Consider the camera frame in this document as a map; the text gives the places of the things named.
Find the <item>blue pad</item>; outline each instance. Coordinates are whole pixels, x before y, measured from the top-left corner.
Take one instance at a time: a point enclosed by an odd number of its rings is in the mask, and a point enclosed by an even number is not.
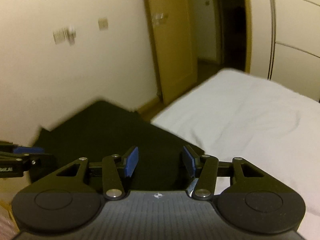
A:
[[[130,155],[127,157],[127,161],[124,167],[124,176],[131,177],[134,169],[139,161],[139,150],[135,147]]]
[[[44,153],[44,149],[41,147],[23,147],[18,146],[13,150],[15,154],[22,154],[22,153]]]
[[[192,157],[191,153],[188,149],[184,146],[182,151],[182,161],[187,168],[190,177],[196,176],[196,163],[195,159]]]

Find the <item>gray gripper base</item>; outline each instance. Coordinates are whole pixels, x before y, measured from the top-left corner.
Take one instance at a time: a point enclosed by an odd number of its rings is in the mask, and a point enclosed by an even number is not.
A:
[[[207,201],[191,199],[184,191],[131,191],[109,201],[89,225],[61,236],[21,233],[16,240],[303,240],[296,232],[259,236],[240,231],[222,220]]]

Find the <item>white bed sheet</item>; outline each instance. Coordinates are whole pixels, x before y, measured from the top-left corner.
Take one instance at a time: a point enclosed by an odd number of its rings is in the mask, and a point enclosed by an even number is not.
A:
[[[220,161],[240,156],[296,190],[306,203],[298,232],[320,239],[320,104],[275,82],[224,69],[152,123]],[[215,193],[229,186],[218,178]]]

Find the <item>electrical outlet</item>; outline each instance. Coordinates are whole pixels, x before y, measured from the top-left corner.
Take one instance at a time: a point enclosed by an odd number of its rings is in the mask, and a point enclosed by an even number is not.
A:
[[[100,31],[108,29],[108,19],[107,18],[98,19],[98,24],[99,24]]]
[[[66,40],[64,29],[62,28],[60,30],[54,31],[53,32],[53,38],[54,38],[54,42],[56,44],[64,42]]]

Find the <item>black fabric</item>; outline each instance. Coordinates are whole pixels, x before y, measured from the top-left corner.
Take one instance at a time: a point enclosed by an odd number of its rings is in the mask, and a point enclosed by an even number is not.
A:
[[[97,101],[52,131],[42,129],[34,146],[57,157],[58,167],[80,157],[101,162],[111,154],[124,154],[131,146],[139,148],[139,162],[128,186],[137,190],[185,189],[190,178],[181,165],[180,152],[189,144],[200,148],[106,101]]]

